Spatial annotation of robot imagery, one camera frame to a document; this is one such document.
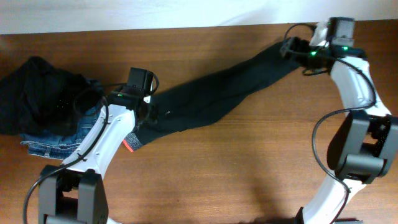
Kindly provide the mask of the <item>black leggings with red waistband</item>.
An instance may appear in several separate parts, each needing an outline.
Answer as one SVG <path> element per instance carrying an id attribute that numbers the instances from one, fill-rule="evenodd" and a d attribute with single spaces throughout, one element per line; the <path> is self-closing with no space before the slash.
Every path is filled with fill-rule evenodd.
<path id="1" fill-rule="evenodd" d="M 218 122 L 248 95 L 299 68 L 299 63 L 282 58 L 281 47 L 278 42 L 230 68 L 156 94 L 150 102 L 150 117 L 123 144 L 134 152 L 166 135 Z"/>

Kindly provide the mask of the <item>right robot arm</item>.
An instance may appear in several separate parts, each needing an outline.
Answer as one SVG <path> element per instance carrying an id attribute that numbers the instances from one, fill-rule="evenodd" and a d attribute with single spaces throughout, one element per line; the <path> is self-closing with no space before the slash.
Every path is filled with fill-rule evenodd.
<path id="1" fill-rule="evenodd" d="M 376 91 L 365 51 L 354 47 L 354 25 L 353 18 L 331 17 L 309 25 L 311 40 L 285 35 L 280 48 L 283 58 L 304 68 L 303 75 L 329 74 L 343 103 L 343 109 L 324 115 L 312 131 L 312 152 L 326 177 L 314 198 L 300 208 L 295 223 L 356 223 L 339 215 L 360 190 L 389 172 L 397 154 L 397 117 Z M 318 128 L 341 113 L 345 120 L 323 164 L 316 149 Z"/>

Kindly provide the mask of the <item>black garment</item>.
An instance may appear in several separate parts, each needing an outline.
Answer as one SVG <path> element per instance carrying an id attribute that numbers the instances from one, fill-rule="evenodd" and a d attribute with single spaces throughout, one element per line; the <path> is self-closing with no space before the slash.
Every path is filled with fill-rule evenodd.
<path id="1" fill-rule="evenodd" d="M 98 80 L 31 57 L 1 79 L 1 134 L 73 135 L 103 94 Z"/>

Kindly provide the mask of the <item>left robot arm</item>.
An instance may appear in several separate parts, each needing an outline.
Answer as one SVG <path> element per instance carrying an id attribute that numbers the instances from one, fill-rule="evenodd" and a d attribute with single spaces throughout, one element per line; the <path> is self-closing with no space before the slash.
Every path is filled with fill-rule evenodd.
<path id="1" fill-rule="evenodd" d="M 59 166 L 47 165 L 39 189 L 39 223 L 114 223 L 103 179 L 124 138 L 149 116 L 159 79 L 132 67 L 127 83 L 102 99 L 100 115 L 78 148 Z"/>

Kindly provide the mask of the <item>blue denim jeans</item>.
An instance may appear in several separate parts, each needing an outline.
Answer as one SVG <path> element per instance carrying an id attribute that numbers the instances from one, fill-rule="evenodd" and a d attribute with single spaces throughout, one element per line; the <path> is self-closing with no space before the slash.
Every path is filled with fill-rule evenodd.
<path id="1" fill-rule="evenodd" d="M 38 133 L 22 133 L 21 144 L 28 147 L 30 155 L 50 159 L 65 159 L 74 152 L 96 123 L 104 88 L 97 80 L 89 80 L 88 86 L 79 88 L 57 105 L 57 114 L 66 112 L 63 121 L 50 123 Z"/>

